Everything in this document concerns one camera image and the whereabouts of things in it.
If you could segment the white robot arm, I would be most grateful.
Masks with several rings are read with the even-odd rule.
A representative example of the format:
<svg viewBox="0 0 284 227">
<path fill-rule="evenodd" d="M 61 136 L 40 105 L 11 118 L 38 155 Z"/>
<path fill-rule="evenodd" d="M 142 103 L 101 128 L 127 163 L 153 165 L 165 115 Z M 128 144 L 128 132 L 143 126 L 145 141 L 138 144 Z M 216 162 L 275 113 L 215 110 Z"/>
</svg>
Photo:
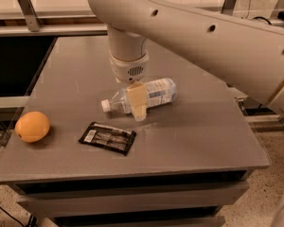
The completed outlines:
<svg viewBox="0 0 284 227">
<path fill-rule="evenodd" d="M 88 0 L 109 34 L 115 77 L 141 79 L 147 39 L 284 117 L 284 28 L 165 0 Z"/>
</svg>

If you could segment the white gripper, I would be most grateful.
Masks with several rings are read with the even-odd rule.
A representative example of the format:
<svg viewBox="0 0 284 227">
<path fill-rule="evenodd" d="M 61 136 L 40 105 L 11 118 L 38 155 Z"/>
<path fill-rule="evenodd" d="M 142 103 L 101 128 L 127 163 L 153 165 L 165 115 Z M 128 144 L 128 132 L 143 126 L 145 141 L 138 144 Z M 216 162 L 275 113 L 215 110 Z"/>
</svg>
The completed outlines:
<svg viewBox="0 0 284 227">
<path fill-rule="evenodd" d="M 122 61 L 110 56 L 110 63 L 115 79 L 118 82 L 133 83 L 141 80 L 147 72 L 149 55 L 134 61 Z M 135 82 L 127 88 L 127 97 L 130 103 L 134 120 L 143 121 L 146 118 L 147 110 L 147 87 L 142 82 Z"/>
</svg>

